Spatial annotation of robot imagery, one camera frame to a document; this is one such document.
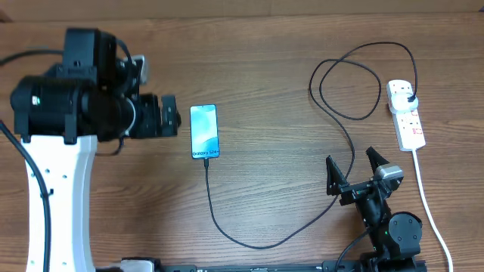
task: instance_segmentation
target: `wood grain surface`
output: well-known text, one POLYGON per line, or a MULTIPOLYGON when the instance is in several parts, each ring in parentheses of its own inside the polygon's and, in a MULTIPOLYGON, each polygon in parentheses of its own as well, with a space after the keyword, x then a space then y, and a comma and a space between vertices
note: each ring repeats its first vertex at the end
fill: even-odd
MULTIPOLYGON (((366 42, 407 45, 417 61, 420 114, 427 145, 419 150, 429 206, 456 271, 481 271, 484 261, 484 16, 482 14, 332 15, 241 19, 124 20, 0 25, 0 56, 26 48, 62 48, 67 26, 115 34, 132 54, 150 61, 142 92, 175 94, 179 136, 126 141, 113 158, 96 158, 91 191, 91 247, 96 265, 123 256, 160 257, 164 264, 289 264, 335 259, 363 231, 354 206, 335 205, 287 243, 265 251, 240 247, 213 225, 203 163, 190 155, 189 107, 217 104, 221 156, 210 163, 213 205, 221 227, 256 246, 282 240, 318 215, 326 196, 324 159, 346 171, 351 159, 337 124, 310 101, 307 85, 323 59, 366 42)), ((372 67, 383 85, 409 79, 408 55, 391 45, 352 56, 372 67)), ((25 75, 42 73, 58 57, 30 57, 0 69, 0 117, 12 128, 9 95, 25 75)), ((342 64, 324 83, 333 107, 366 114, 377 82, 342 64)), ((366 181, 365 150, 373 146, 405 170, 389 199, 393 212, 423 219, 422 253, 430 271, 445 256, 424 213, 410 153, 399 151, 386 94, 364 121, 340 119, 356 148, 350 182, 366 181)), ((116 143, 101 144, 100 151, 116 143)), ((25 269, 28 190, 23 160, 0 136, 0 266, 25 269)), ((347 256, 371 250, 363 240, 347 256)))
POLYGON ((477 12, 483 5, 482 0, 0 0, 14 22, 477 12))

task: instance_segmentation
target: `smartphone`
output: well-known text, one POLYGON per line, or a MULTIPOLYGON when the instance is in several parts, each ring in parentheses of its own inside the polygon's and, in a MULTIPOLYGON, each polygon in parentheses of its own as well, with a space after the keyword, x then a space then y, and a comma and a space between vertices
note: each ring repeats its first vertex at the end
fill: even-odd
POLYGON ((190 108, 191 157, 194 159, 217 158, 219 150, 219 128, 215 105, 200 105, 190 108))

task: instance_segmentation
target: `black power cord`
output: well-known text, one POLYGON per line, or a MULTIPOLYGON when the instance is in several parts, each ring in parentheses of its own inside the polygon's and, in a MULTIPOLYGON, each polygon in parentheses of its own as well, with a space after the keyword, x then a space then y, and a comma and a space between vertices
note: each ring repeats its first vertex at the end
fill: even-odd
POLYGON ((124 147, 124 138, 119 139, 118 148, 114 150, 112 153, 96 153, 96 156, 117 156, 121 153, 121 150, 124 147))
POLYGON ((129 53, 129 50, 128 50, 128 47, 126 46, 126 44, 120 39, 117 39, 116 43, 121 47, 124 54, 126 55, 126 58, 128 59, 128 64, 126 66, 126 69, 127 69, 126 80, 119 87, 119 89, 115 90, 116 94, 121 95, 121 94, 125 94, 127 91, 129 91, 129 89, 131 88, 131 86, 133 84, 133 79, 134 79, 134 75, 133 75, 134 72, 133 72, 133 68, 132 68, 133 60, 131 59, 131 54, 129 53))
POLYGON ((32 159, 29 153, 25 150, 22 144, 15 138, 15 136, 8 130, 7 126, 0 120, 0 130, 5 134, 7 139, 17 148, 18 152, 25 159, 27 164, 33 171, 33 174, 39 182, 40 197, 42 198, 42 204, 44 206, 44 267, 43 271, 48 272, 51 262, 51 208, 49 205, 48 197, 49 193, 47 187, 45 186, 44 178, 37 167, 36 162, 32 159))
POLYGON ((361 241, 363 238, 365 238, 365 236, 367 236, 368 234, 372 233, 374 230, 376 230, 378 228, 378 225, 375 226, 375 227, 371 227, 371 228, 368 228, 367 230, 364 231, 364 233, 360 234, 360 236, 356 237, 356 239, 354 239, 344 250, 343 252, 341 252, 338 260, 336 261, 336 264, 334 265, 334 272, 337 272, 338 271, 338 268, 341 264, 341 261, 343 260, 343 258, 345 257, 346 253, 348 253, 348 251, 353 247, 355 246, 359 241, 361 241))
POLYGON ((59 54, 62 55, 64 52, 62 50, 51 50, 51 49, 36 49, 36 50, 28 50, 16 54, 12 54, 2 60, 0 60, 0 66, 4 66, 5 64, 19 59, 21 57, 28 57, 34 55, 42 55, 42 54, 59 54))
MULTIPOLYGON (((346 130, 346 128, 343 126, 343 124, 336 118, 336 116, 334 116, 333 114, 331 114, 331 112, 329 110, 326 110, 325 108, 323 108, 322 105, 320 105, 319 102, 316 101, 315 99, 315 96, 314 94, 312 93, 312 80, 314 79, 314 76, 316 74, 316 72, 318 71, 319 67, 321 65, 323 65, 324 63, 326 62, 334 62, 333 65, 326 71, 326 73, 324 74, 323 78, 321 79, 320 83, 319 83, 319 95, 321 97, 321 99, 323 100, 323 103, 331 110, 333 111, 334 113, 336 113, 337 115, 339 116, 342 116, 343 118, 346 118, 346 119, 350 119, 350 120, 356 120, 356 121, 359 121, 359 120, 363 120, 363 119, 366 119, 368 118, 374 111, 375 109, 377 108, 378 106, 378 102, 380 102, 380 97, 381 97, 381 81, 380 81, 380 78, 378 77, 378 75, 371 69, 369 68, 368 66, 365 66, 364 64, 362 63, 358 63, 358 62, 355 62, 355 61, 352 61, 352 60, 346 60, 346 58, 354 51, 360 49, 360 48, 363 48, 363 47, 367 47, 367 46, 370 46, 370 45, 398 45, 402 48, 404 48, 408 54, 410 55, 410 58, 411 58, 411 61, 412 61, 412 64, 414 66, 414 73, 415 73, 415 90, 414 90, 414 94, 408 98, 408 100, 410 102, 412 102, 416 95, 417 95, 417 65, 415 63, 415 59, 414 59, 414 56, 412 55, 412 53, 410 52, 410 50, 404 46, 403 44, 400 44, 398 42, 372 42, 372 43, 368 43, 368 44, 364 44, 364 45, 360 45, 358 46, 357 48, 355 49, 352 49, 351 51, 349 51, 348 53, 344 54, 341 58, 339 59, 326 59, 326 60, 323 60, 322 62, 319 63, 319 65, 316 66, 314 72, 312 73, 311 75, 311 78, 309 80, 309 95, 311 96, 311 99, 315 102, 315 104, 321 108, 326 114, 328 114, 340 127, 341 129, 343 130, 346 138, 348 139, 348 143, 349 143, 349 147, 351 149, 351 153, 352 153, 352 158, 351 158, 351 162, 349 164, 349 167, 348 167, 348 171, 346 172, 346 175, 345 175, 345 178, 348 178, 349 176, 349 173, 351 172, 352 170, 352 167, 353 167, 353 164, 355 162, 355 146, 353 144, 353 141, 351 139, 351 137, 349 136, 349 133, 348 131, 346 130), (351 116, 347 116, 347 115, 344 115, 340 112, 338 112, 337 110, 335 110, 333 107, 331 107, 328 102, 324 99, 324 95, 323 95, 323 81, 326 79, 326 76, 329 74, 329 72, 338 64, 338 63, 348 63, 348 64, 352 64, 352 65, 356 65, 356 66, 359 66, 365 70, 367 70, 369 73, 371 73, 375 79, 378 81, 378 95, 377 95, 377 100, 375 102, 375 105, 371 108, 370 112, 367 113, 365 116, 362 116, 362 117, 351 117, 351 116)), ((205 159, 203 161, 203 164, 205 166, 205 181, 206 181, 206 192, 207 192, 207 195, 208 195, 208 199, 209 199, 209 207, 210 207, 210 214, 212 216, 212 220, 213 220, 213 223, 214 225, 217 227, 217 229, 219 230, 219 232, 225 236, 227 239, 229 239, 230 241, 234 242, 234 243, 237 243, 238 245, 240 246, 244 246, 244 247, 247 247, 249 249, 272 249, 276 246, 279 246, 283 243, 285 243, 286 241, 288 241, 290 238, 292 238, 293 236, 295 236, 296 234, 298 234, 299 232, 305 230, 307 227, 309 227, 311 224, 313 224, 314 222, 316 222, 319 218, 321 218, 333 205, 334 203, 336 202, 336 200, 338 199, 338 196, 336 196, 333 201, 330 203, 330 205, 321 213, 319 214, 318 216, 316 216, 313 220, 311 220, 308 224, 305 224, 304 226, 302 226, 300 229, 294 231, 291 235, 289 235, 288 237, 284 238, 282 241, 280 241, 279 243, 275 243, 273 245, 270 245, 270 246, 251 246, 251 245, 247 245, 246 243, 242 243, 240 241, 237 241, 236 239, 230 237, 225 231, 223 231, 221 229, 221 227, 219 226, 219 224, 217 223, 216 219, 215 219, 215 215, 213 214, 213 207, 212 207, 212 200, 210 198, 210 188, 209 188, 209 160, 208 159, 205 159)), ((382 212, 380 214, 380 221, 383 219, 383 200, 381 198, 381 195, 379 195, 380 197, 380 202, 381 202, 381 205, 382 205, 382 212)), ((364 234, 362 234, 361 237, 357 238, 353 243, 356 244, 357 242, 359 242, 359 240, 361 240, 365 235, 367 235, 368 233, 370 233, 371 231, 373 231, 372 228, 369 228, 364 234)), ((346 252, 351 249, 354 244, 350 244, 349 247, 345 250, 345 252, 342 253, 342 255, 340 256, 341 259, 343 259, 344 255, 346 254, 346 252)))

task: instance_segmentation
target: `white power strip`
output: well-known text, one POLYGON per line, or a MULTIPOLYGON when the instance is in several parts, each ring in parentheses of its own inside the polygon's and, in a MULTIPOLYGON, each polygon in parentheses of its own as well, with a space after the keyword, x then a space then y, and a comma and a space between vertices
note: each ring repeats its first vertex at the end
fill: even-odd
POLYGON ((414 157, 415 172, 417 174, 418 190, 420 191, 420 197, 422 199, 423 207, 427 217, 429 218, 430 225, 434 233, 439 239, 442 248, 444 249, 445 256, 448 261, 448 271, 454 271, 454 265, 452 264, 451 253, 444 242, 444 239, 440 235, 437 226, 433 221, 432 214, 430 213, 427 199, 425 198, 424 186, 422 185, 422 177, 420 176, 420 167, 417 159, 417 149, 425 145, 424 131, 422 130, 422 124, 418 115, 417 106, 418 100, 408 102, 407 97, 413 94, 410 82, 397 79, 388 82, 386 85, 386 93, 388 94, 388 105, 392 112, 393 124, 395 125, 395 132, 397 141, 401 151, 411 151, 414 157))

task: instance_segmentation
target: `electrical socket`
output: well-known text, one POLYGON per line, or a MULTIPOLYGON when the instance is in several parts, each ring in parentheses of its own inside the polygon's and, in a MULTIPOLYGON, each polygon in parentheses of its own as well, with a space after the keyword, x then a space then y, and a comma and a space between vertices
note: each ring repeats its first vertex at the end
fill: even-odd
POLYGON ((392 114, 392 117, 401 151, 412 151, 425 145, 424 131, 417 110, 392 114))

